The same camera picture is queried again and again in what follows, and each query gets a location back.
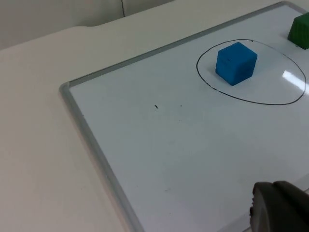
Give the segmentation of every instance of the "table surface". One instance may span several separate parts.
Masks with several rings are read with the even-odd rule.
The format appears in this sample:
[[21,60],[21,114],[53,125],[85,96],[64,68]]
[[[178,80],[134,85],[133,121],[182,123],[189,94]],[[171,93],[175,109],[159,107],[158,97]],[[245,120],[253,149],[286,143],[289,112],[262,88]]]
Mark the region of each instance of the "table surface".
[[59,86],[276,2],[176,0],[0,51],[2,230],[128,231]]

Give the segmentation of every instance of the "cube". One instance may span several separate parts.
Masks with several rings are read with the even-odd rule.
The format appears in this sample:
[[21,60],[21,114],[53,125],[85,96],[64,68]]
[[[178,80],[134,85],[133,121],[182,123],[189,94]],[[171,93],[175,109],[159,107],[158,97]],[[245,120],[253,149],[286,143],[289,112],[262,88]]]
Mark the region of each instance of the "cube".
[[309,48],[309,13],[294,19],[288,40],[303,49]]
[[234,86],[253,75],[257,54],[240,42],[218,52],[216,73]]

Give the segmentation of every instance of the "black object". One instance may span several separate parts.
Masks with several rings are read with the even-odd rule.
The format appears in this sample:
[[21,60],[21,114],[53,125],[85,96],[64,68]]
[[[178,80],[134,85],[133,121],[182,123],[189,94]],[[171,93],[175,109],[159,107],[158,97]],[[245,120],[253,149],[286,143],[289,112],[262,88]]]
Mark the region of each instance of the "black object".
[[309,232],[309,195],[286,181],[256,183],[250,224],[252,232]]

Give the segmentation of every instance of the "whiteboard frame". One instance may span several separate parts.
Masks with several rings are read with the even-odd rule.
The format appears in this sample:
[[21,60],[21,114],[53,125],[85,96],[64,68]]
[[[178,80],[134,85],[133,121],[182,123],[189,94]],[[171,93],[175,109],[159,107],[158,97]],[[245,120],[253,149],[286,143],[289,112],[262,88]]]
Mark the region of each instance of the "whiteboard frame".
[[[90,127],[88,126],[80,108],[78,107],[74,97],[72,96],[71,92],[70,92],[70,88],[76,85],[79,85],[83,82],[89,81],[91,79],[100,77],[106,73],[110,73],[113,72],[117,69],[120,69],[124,66],[130,65],[132,63],[135,63],[137,61],[140,61],[142,59],[146,59],[149,58],[151,56],[154,56],[158,53],[164,52],[166,50],[172,49],[174,47],[177,47],[181,44],[187,43],[189,41],[195,40],[199,37],[205,36],[207,34],[210,34],[212,32],[215,32],[217,30],[226,28],[230,25],[233,25],[235,23],[241,22],[243,20],[246,20],[248,18],[251,18],[253,16],[259,15],[261,13],[276,9],[278,7],[281,6],[289,6],[292,9],[304,14],[307,11],[304,10],[303,8],[295,5],[294,3],[291,3],[289,1],[281,1],[278,2],[276,4],[270,5],[268,7],[262,8],[260,10],[257,10],[255,12],[246,14],[244,16],[238,17],[236,19],[230,20],[228,22],[225,22],[223,24],[220,24],[218,26],[215,26],[213,28],[204,30],[202,32],[199,32],[197,34],[191,35],[189,37],[186,37],[184,39],[178,40],[176,42],[173,42],[171,44],[165,45],[163,47],[160,47],[158,49],[155,49],[153,51],[147,52],[145,54],[139,55],[137,57],[125,60],[121,63],[112,65],[110,67],[107,67],[105,69],[93,72],[91,74],[82,76],[80,78],[77,78],[75,80],[69,81],[69,82],[65,82],[64,84],[62,84],[59,88],[59,91],[61,93],[61,96],[65,102],[65,104],[67,105],[70,113],[72,114],[82,136],[84,137],[91,153],[93,153],[96,161],[99,163],[99,167],[100,170],[104,176],[104,178],[106,179],[106,182],[108,184],[109,189],[111,190],[114,199],[116,200],[119,208],[121,209],[122,215],[124,216],[130,231],[132,232],[145,232],[145,230],[143,229],[138,217],[136,216],[129,200],[127,199],[122,187],[120,186],[115,174],[113,173],[106,157],[104,156],[96,138],[94,137]],[[299,187],[300,189],[306,190],[309,188],[309,175],[304,176],[302,179],[300,179],[297,183],[295,183],[295,185],[297,187]],[[220,232],[241,232],[242,228],[244,228],[246,226],[245,222],[243,221],[244,217],[240,217],[238,220],[234,221],[233,223],[227,225],[225,228],[221,229]]]

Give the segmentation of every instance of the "white wall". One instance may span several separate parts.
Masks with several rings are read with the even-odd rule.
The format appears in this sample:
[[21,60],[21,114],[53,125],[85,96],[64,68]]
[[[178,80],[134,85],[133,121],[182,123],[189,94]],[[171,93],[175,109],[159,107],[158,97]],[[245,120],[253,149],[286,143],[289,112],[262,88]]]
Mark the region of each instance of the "white wall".
[[125,15],[135,14],[172,0],[123,0]]
[[122,16],[121,0],[0,0],[0,49]]

